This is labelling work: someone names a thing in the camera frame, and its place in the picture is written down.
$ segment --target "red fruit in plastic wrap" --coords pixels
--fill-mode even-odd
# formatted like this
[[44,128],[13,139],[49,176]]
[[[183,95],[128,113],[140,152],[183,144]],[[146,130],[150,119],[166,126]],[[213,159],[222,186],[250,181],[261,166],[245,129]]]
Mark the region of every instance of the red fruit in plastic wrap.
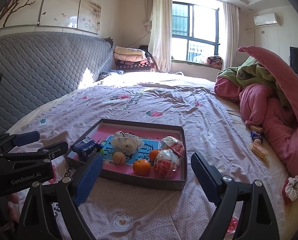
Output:
[[171,149],[161,150],[156,156],[153,165],[154,174],[160,179],[171,177],[179,166],[179,158]]
[[184,152],[184,145],[182,144],[182,141],[172,137],[172,136],[167,136],[164,137],[161,140],[161,148],[162,149],[171,149],[173,152],[178,156],[182,157],[182,154]]

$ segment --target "bed sheet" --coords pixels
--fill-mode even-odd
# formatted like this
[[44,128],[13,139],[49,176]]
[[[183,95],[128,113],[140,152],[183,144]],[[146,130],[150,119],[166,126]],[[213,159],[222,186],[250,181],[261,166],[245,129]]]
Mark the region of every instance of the bed sheet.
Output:
[[[213,91],[214,82],[200,79],[200,78],[192,78],[186,77],[182,75],[175,75],[175,74],[167,74],[167,73],[127,73],[123,76],[119,77],[108,77],[105,78],[101,82],[97,82],[95,85],[98,84],[102,85],[118,85],[120,87],[128,87],[135,84],[143,84],[145,87],[205,87],[209,88]],[[81,91],[72,92],[69,95],[66,95],[66,98],[71,98]],[[14,125],[9,132],[14,133],[15,131],[19,130],[21,127],[27,125],[32,120],[37,118],[43,112],[47,111],[48,109],[58,105],[59,103],[63,102],[66,98],[60,98],[55,101],[52,101],[44,106],[33,111],[28,116],[21,119],[16,125]],[[241,120],[239,106],[235,105],[229,101],[219,99],[225,109],[228,111],[233,123],[238,128],[239,132],[241,133],[243,139],[247,144],[251,142],[250,140],[250,132],[245,127],[244,122]],[[265,141],[264,146],[269,150],[270,156],[268,161],[265,163],[265,166],[269,169],[271,176],[273,178],[273,183],[277,186],[278,190],[281,191],[284,180],[288,177],[288,173],[284,165],[280,162],[277,158],[269,144]],[[282,233],[282,239],[290,239],[291,236],[296,232],[298,229],[298,199],[294,201],[291,205],[287,206],[284,210],[285,218],[286,218],[286,226],[285,232]]]

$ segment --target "window sill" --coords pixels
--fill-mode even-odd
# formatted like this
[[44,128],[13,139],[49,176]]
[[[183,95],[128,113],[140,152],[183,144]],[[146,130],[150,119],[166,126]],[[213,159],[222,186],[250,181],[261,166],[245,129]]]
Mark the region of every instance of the window sill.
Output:
[[172,59],[171,62],[175,62],[175,63],[185,63],[185,64],[188,64],[188,65],[195,65],[195,66],[210,67],[210,68],[214,68],[214,69],[217,69],[217,70],[221,71],[220,68],[213,67],[213,66],[210,66],[210,65],[207,65],[207,64],[197,63],[197,62],[184,61],[184,60],[176,60],[176,59]]

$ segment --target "green clothing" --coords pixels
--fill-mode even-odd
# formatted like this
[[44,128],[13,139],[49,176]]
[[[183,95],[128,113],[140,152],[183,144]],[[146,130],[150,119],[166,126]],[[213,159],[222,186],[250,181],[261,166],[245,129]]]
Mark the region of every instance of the green clothing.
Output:
[[226,68],[219,72],[217,76],[227,78],[236,86],[241,86],[243,89],[254,83],[269,86],[277,91],[282,106],[290,106],[273,75],[253,57],[249,57],[239,67]]

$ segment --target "barcode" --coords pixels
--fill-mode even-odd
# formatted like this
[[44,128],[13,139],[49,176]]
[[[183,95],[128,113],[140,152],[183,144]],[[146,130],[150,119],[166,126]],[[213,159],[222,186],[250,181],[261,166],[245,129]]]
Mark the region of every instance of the barcode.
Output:
[[90,138],[84,138],[82,141],[83,141],[84,143],[88,143],[88,142],[92,141],[92,139],[90,139]]

